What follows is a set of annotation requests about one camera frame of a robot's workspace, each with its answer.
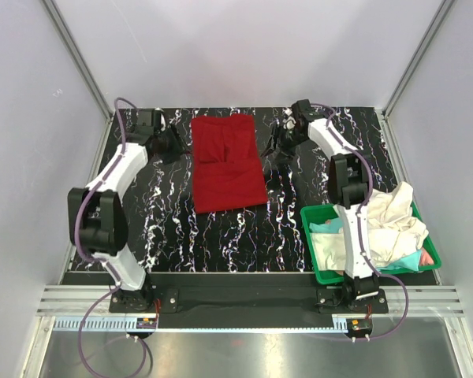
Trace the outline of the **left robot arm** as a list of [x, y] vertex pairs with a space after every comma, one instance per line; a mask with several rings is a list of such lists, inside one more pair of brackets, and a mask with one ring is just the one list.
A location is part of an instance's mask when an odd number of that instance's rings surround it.
[[176, 162], [187, 147], [162, 109], [137, 111], [113, 157], [85, 187], [68, 193], [69, 237], [80, 258], [100, 264], [112, 277], [111, 298], [126, 310], [144, 312], [156, 303], [153, 284], [128, 246], [122, 199], [152, 158]]

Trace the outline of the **red t shirt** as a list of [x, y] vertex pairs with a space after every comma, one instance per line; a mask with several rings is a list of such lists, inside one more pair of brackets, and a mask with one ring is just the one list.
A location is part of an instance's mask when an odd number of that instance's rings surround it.
[[191, 131], [192, 193], [198, 214], [267, 203], [253, 116], [195, 117]]

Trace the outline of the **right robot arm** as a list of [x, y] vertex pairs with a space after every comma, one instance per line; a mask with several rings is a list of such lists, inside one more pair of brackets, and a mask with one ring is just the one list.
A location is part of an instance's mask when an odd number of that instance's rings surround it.
[[330, 160], [328, 198], [342, 220], [345, 268], [338, 303], [352, 312], [367, 313], [378, 302], [379, 272], [371, 261], [367, 204], [373, 191], [371, 168], [363, 153], [333, 125], [335, 111], [307, 99], [294, 102], [282, 124], [274, 126], [261, 156], [292, 158], [296, 147], [311, 140]]

